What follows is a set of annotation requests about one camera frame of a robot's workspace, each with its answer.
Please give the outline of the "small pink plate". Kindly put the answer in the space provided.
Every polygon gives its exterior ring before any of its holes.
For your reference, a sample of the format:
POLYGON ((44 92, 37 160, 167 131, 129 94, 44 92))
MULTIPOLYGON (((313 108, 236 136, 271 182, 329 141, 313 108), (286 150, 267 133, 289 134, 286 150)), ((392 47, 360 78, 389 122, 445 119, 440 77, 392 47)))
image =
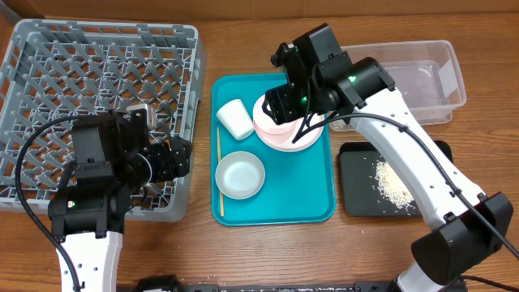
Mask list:
POLYGON ((267 137, 276 140, 287 140, 296 132, 298 120, 277 125, 264 110, 265 95, 261 96, 255 103, 253 108, 253 122, 267 137))

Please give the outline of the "white cup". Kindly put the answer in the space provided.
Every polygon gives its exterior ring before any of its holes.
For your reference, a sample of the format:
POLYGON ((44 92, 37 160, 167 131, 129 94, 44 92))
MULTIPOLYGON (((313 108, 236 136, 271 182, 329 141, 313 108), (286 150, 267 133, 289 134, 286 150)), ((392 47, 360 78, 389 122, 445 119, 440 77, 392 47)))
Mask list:
POLYGON ((217 111, 216 116, 236 140, 244 140, 255 131, 251 117, 240 99, 227 102, 217 111))

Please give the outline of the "grey bowl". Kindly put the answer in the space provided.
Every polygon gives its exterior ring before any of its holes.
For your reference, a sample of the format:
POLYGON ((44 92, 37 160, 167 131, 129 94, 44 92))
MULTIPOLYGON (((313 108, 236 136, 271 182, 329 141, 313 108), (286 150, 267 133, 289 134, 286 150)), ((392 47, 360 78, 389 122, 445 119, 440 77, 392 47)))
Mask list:
POLYGON ((245 151, 232 152, 221 159, 215 170, 215 182, 220 192, 234 200, 256 195, 266 179, 261 160, 245 151))

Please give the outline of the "pile of rice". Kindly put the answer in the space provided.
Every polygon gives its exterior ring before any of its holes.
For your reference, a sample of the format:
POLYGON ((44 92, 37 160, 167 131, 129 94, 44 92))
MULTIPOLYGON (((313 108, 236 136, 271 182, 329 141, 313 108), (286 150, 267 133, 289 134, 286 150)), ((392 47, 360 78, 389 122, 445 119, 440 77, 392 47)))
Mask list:
POLYGON ((373 187, 383 199, 387 200, 397 210, 408 211, 414 207, 411 204, 414 201, 413 196, 389 163, 377 161, 374 164, 374 170, 375 185, 373 187))

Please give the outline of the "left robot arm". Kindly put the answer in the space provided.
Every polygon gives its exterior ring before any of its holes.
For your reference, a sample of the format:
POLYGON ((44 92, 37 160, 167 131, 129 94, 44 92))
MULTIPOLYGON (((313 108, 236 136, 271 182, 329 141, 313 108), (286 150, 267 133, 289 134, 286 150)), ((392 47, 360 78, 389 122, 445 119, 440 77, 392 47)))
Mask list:
POLYGON ((149 140, 145 109, 79 116, 71 135, 75 159, 48 206, 64 291, 114 291, 125 216, 133 195, 151 183, 190 172, 192 143, 149 140))

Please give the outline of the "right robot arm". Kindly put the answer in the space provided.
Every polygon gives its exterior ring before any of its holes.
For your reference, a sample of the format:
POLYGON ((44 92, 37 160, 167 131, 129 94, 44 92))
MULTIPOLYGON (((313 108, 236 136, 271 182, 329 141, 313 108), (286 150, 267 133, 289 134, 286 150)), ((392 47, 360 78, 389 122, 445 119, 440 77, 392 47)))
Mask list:
POLYGON ((412 243, 414 261, 391 291, 441 291, 501 248, 513 205, 486 195, 437 147, 405 104, 394 79, 374 58, 353 62, 327 24, 271 57, 286 83, 265 93, 264 112, 276 123, 322 114, 362 134, 414 197, 430 233, 412 243))

